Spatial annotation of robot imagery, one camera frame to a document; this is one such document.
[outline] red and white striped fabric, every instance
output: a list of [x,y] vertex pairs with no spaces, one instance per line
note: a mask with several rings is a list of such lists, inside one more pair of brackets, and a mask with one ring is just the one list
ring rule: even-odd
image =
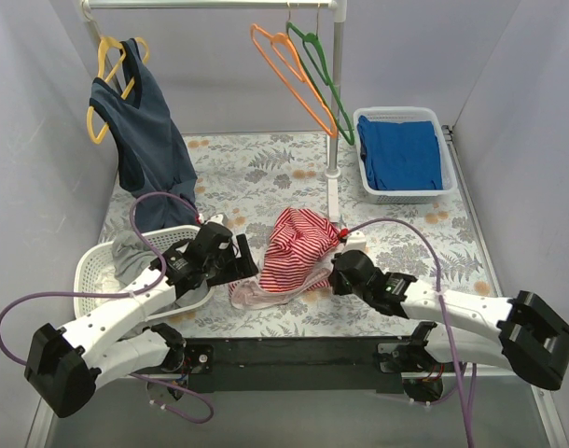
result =
[[[302,286],[316,263],[339,244],[338,236],[337,229],[325,217],[308,209],[287,208],[274,225],[259,286],[269,292]],[[328,281],[309,289],[320,287],[328,287]]]

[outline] patterned table surface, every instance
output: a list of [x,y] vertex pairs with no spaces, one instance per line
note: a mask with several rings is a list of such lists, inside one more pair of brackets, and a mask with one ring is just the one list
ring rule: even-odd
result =
[[[236,233],[244,232],[255,259],[267,246],[276,218],[287,207],[326,213],[326,138],[320,133],[213,135],[186,137],[198,173],[197,205],[205,216],[225,213]],[[404,219],[422,231],[440,256],[443,287],[487,295],[472,223],[457,191],[439,203],[367,203],[352,147],[340,142],[342,219],[349,227],[375,217]],[[132,196],[118,183],[113,191],[101,242],[129,228]],[[428,251],[409,229],[375,224],[364,229],[368,254],[383,270],[412,273],[434,283]],[[355,296],[337,297],[322,289],[287,305],[242,311],[218,287],[202,308],[169,319],[185,337],[382,336],[410,334],[416,322],[380,315]]]

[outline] orange hanger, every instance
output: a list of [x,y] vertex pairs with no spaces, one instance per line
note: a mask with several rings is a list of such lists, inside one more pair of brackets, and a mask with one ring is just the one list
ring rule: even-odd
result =
[[[295,95],[295,98],[297,98],[298,101],[301,103],[301,105],[303,105],[303,107],[305,107],[305,110],[307,110],[310,113],[310,115],[313,117],[313,119],[315,119],[315,121],[320,125],[320,127],[324,131],[326,131],[326,133],[328,135],[330,135],[331,137],[336,137],[337,133],[338,133],[336,121],[334,120],[334,117],[330,113],[330,110],[327,108],[326,104],[324,103],[324,101],[320,97],[320,94],[317,92],[317,90],[313,86],[312,82],[308,79],[307,74],[305,73],[305,70],[303,70],[303,66],[301,65],[301,61],[299,59],[299,55],[297,53],[297,50],[295,49],[295,45],[293,44],[291,39],[288,38],[288,35],[286,35],[284,33],[277,33],[276,35],[271,35],[266,30],[263,30],[262,28],[260,28],[256,23],[251,25],[250,31],[251,31],[251,40],[254,42],[254,45],[256,46],[257,50],[261,53],[261,55],[264,57],[266,62],[269,64],[269,66],[272,67],[272,70],[274,70],[276,75],[278,75],[278,77],[281,79],[281,81],[283,81],[283,83],[286,85],[286,87],[288,87],[288,89],[291,91],[291,93],[293,93],[293,95]],[[284,63],[284,65],[286,65],[286,67],[293,73],[293,75],[295,75],[295,77],[300,82],[302,82],[303,84],[306,84],[310,88],[310,90],[313,93],[313,96],[318,100],[318,102],[320,103],[320,106],[326,112],[326,114],[330,120],[330,126],[327,126],[317,116],[317,114],[315,112],[313,112],[312,108],[303,100],[303,98],[301,98],[301,95],[298,94],[298,92],[291,85],[291,83],[288,82],[288,79],[286,79],[286,77],[278,70],[278,68],[276,67],[276,64],[272,61],[272,59],[270,59],[270,57],[266,54],[266,51],[264,51],[264,49],[257,42],[256,37],[255,37],[255,31],[258,31],[261,35],[263,35],[264,37],[266,37],[270,41],[270,45],[271,45],[272,49],[274,50],[274,52],[276,53],[276,55],[278,56],[278,58]],[[281,53],[280,50],[278,50],[277,45],[284,47],[284,49],[286,49],[290,53],[290,55],[293,57],[293,61],[295,62],[295,65],[297,66],[297,69],[295,67],[293,67],[288,62],[288,60],[285,58],[285,56],[283,56],[283,53]]]
[[[144,59],[142,59],[142,61],[144,63],[147,63],[147,60],[150,57],[150,48],[147,46],[145,40],[141,37],[136,37],[135,42],[141,44],[146,49],[146,55],[144,56]],[[115,65],[113,65],[112,70],[110,71],[108,76],[104,79],[105,83],[108,83],[113,78],[118,68],[123,64],[123,61],[125,61],[125,58],[127,57],[127,52],[125,51],[123,44],[121,44],[114,37],[111,37],[109,35],[102,36],[100,39],[100,46],[98,47],[98,77],[104,76],[104,70],[105,70],[104,65],[106,62],[106,55],[108,54],[108,51],[110,49],[120,49],[121,55],[120,58],[118,58],[118,62]],[[134,85],[135,85],[135,78],[132,77],[131,81],[129,81],[129,84],[127,84],[127,87],[125,87],[125,90],[120,95],[120,97],[123,100],[127,98],[127,95],[129,95],[129,92],[132,91]],[[94,117],[94,108],[90,106],[88,107],[88,115],[86,118],[86,124],[88,126],[88,134],[90,135],[90,139],[93,143],[95,143],[96,145],[100,145],[100,143],[104,140],[106,133],[108,132],[108,123],[105,123],[100,132],[98,133],[98,135],[96,135],[94,133],[94,127],[92,124],[93,117]]]

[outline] white wall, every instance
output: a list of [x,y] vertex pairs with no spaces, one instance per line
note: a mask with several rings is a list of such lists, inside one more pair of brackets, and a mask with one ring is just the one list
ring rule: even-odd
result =
[[[569,0],[522,0],[455,128],[505,294],[569,322]],[[569,371],[554,394],[569,439]]]
[[[96,72],[95,50],[76,10],[51,0]],[[422,105],[454,124],[519,0],[349,0],[342,96],[348,110]],[[150,67],[183,133],[316,129],[263,61],[249,37],[258,22],[285,28],[284,10],[97,10],[104,33],[144,37]],[[293,22],[315,29],[315,10]],[[332,14],[320,14],[320,37],[332,49]]]
[[[0,0],[0,310],[37,290],[66,290],[96,239],[116,150],[84,131],[90,77],[48,0]],[[34,331],[72,315],[70,299],[12,312],[4,336],[26,357]],[[0,447],[18,447],[37,397],[0,352]]]

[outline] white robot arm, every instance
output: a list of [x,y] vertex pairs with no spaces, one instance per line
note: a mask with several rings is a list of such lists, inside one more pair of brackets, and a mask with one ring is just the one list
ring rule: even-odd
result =
[[[451,361],[440,301],[429,284],[404,273],[383,273],[358,250],[333,262],[329,281],[335,294],[353,293],[384,315],[422,321],[408,341],[379,345],[385,369],[422,371],[424,365]],[[461,361],[513,370],[547,390],[560,388],[569,363],[569,325],[539,296],[445,291],[444,301]]]
[[[86,404],[97,388],[126,374],[154,366],[178,369],[186,342],[167,324],[151,325],[135,338],[120,339],[203,282],[213,287],[256,275],[245,236],[237,236],[237,252],[232,236],[229,229],[210,220],[193,241],[177,243],[162,254],[166,274],[145,294],[107,301],[58,329],[50,324],[40,328],[30,346],[26,379],[57,415],[65,417]],[[159,272],[156,259],[121,292],[152,285]]]

